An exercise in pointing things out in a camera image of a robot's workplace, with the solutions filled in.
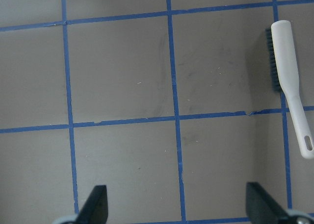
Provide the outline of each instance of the hanging hole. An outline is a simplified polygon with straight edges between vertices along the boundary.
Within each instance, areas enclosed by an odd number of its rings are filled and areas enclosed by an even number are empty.
[[[308,148],[308,150],[313,150],[313,146],[312,146],[310,137],[305,136],[304,140],[305,140],[305,144],[306,144],[306,147]]]

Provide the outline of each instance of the brush head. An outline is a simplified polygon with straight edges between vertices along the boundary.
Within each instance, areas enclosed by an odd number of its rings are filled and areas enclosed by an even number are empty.
[[[280,87],[279,78],[278,78],[271,29],[268,28],[265,30],[265,32],[266,32],[267,48],[269,52],[270,76],[271,76],[272,86],[275,91],[280,92],[282,91],[282,89]]]

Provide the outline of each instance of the white handle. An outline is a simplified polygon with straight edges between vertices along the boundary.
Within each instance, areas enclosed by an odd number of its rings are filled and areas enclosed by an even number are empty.
[[[287,101],[301,155],[306,159],[312,159],[314,158],[313,138],[308,121],[305,117],[300,96],[287,96]]]

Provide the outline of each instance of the grid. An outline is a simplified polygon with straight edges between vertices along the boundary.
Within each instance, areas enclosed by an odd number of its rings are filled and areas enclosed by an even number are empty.
[[[176,127],[176,140],[177,140],[177,156],[178,156],[178,175],[179,175],[179,187],[180,187],[180,205],[181,205],[181,217],[182,220],[178,222],[164,222],[172,224],[184,224],[184,223],[234,223],[234,222],[247,222],[247,217],[243,218],[226,218],[226,219],[210,219],[210,220],[195,220],[188,221],[185,215],[185,201],[184,201],[184,184],[183,184],[183,160],[182,160],[182,148],[181,148],[181,131],[180,121],[190,119],[204,119],[204,118],[216,118],[216,117],[236,117],[236,116],[249,116],[249,115],[260,115],[260,114],[282,114],[282,125],[283,125],[283,138],[284,138],[284,149],[285,149],[285,164],[286,164],[286,185],[287,185],[287,200],[288,208],[292,208],[292,193],[291,193],[291,180],[290,180],[290,159],[289,159],[289,145],[288,145],[288,124],[287,124],[287,112],[289,109],[286,106],[286,98],[281,93],[281,108],[275,109],[264,109],[261,111],[254,111],[247,114],[245,111],[237,112],[216,112],[207,114],[193,114],[193,115],[180,115],[179,113],[179,101],[177,93],[177,80],[176,80],[176,63],[175,63],[175,49],[174,49],[174,37],[172,27],[172,17],[179,14],[198,13],[198,12],[213,12],[222,10],[234,10],[234,9],[245,9],[255,7],[272,7],[274,21],[279,19],[278,6],[292,5],[292,4],[305,4],[314,3],[314,0],[285,0],[277,1],[272,0],[269,2],[258,2],[248,3],[239,5],[226,5],[226,6],[213,6],[213,7],[202,7],[192,8],[187,10],[172,10],[171,0],[166,0],[167,10],[152,13],[141,13],[131,15],[119,15],[109,17],[98,17],[98,18],[86,18],[68,20],[66,12],[66,0],[61,0],[62,3],[62,20],[51,22],[51,23],[40,23],[32,25],[17,25],[0,27],[0,31],[12,31],[19,29],[32,29],[39,27],[49,27],[55,25],[62,25],[63,27],[63,45],[64,45],[64,64],[65,64],[65,75],[66,75],[66,95],[67,95],[67,112],[68,112],[68,124],[57,124],[57,125],[40,125],[40,126],[29,126],[29,127],[17,127],[17,128],[4,128],[0,129],[0,133],[15,133],[25,131],[39,131],[39,130],[52,130],[52,129],[68,129],[69,140],[71,149],[71,164],[72,164],[72,182],[73,182],[73,196],[74,196],[74,210],[76,213],[79,212],[78,206],[78,187],[77,187],[77,171],[76,171],[76,157],[75,157],[75,142],[74,142],[74,128],[76,127],[94,127],[101,125],[117,125],[117,124],[140,124],[148,122],[162,122],[162,121],[174,121]],[[73,122],[72,105],[71,105],[71,83],[70,83],[70,63],[69,63],[69,47],[68,47],[68,25],[82,24],[82,23],[94,23],[94,22],[108,22],[117,20],[128,20],[128,19],[141,19],[148,17],[159,17],[166,16],[168,19],[168,37],[169,37],[169,50],[170,50],[170,66],[171,66],[171,79],[172,79],[172,94],[174,102],[174,116],[167,117],[153,117],[153,118],[139,118],[139,119],[124,119],[124,120],[110,120],[102,121],[100,123],[94,122]],[[304,110],[313,111],[314,106],[305,106]]]

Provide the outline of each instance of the brush bristles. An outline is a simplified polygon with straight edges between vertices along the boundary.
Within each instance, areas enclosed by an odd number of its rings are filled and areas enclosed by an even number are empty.
[[[271,29],[266,29],[266,39],[267,39],[267,48],[269,51],[269,64],[270,64],[270,76],[272,80],[272,86],[275,91],[281,91],[279,79],[278,79],[278,72],[276,66],[276,59],[275,59],[275,52],[274,52],[274,45],[273,39],[271,35]]]

